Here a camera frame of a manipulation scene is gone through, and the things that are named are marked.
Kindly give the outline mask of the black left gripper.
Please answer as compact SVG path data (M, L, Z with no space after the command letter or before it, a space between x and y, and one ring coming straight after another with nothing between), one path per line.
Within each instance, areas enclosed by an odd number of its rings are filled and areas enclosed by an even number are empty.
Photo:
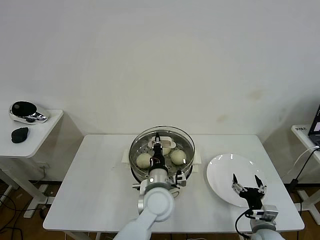
M161 146L162 141L161 138L159 137L159 133L157 132L154 138L154 146L153 146L153 151L154 154L152 156L151 160L151 166L150 170L154 169L163 169L166 170L166 163L165 163L165 157L163 155L163 148Z

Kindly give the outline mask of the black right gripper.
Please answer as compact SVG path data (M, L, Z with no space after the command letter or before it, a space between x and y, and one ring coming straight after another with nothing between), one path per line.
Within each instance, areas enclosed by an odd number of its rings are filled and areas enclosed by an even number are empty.
M264 193L267 186L263 184L262 180L257 175L255 175L254 178L258 188L243 187L238 183L236 175L233 174L231 187L237 195L247 201L249 209L261 209L263 206L262 198L265 196Z

